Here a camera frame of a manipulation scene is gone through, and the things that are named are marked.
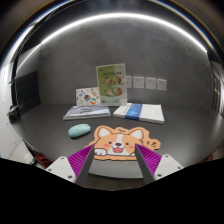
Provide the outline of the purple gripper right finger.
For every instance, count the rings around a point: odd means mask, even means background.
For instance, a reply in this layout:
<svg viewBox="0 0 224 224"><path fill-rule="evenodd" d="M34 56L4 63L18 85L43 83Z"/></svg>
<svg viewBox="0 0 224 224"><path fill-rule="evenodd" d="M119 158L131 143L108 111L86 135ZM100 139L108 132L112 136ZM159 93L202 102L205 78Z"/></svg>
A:
<svg viewBox="0 0 224 224"><path fill-rule="evenodd" d="M135 156L142 172L144 183L150 184L154 182L154 174L162 156L139 144L135 145Z"/></svg>

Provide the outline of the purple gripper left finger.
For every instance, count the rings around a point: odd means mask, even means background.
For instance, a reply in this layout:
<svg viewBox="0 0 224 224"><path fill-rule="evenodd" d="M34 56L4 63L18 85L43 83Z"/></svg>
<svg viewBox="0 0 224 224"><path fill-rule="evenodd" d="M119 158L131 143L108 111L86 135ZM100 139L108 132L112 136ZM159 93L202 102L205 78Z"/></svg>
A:
<svg viewBox="0 0 224 224"><path fill-rule="evenodd" d="M76 176L75 183L77 185L83 185L85 183L88 177L93 157L94 157L93 145L85 147L82 150L79 150L78 152L68 157L68 161Z"/></svg>

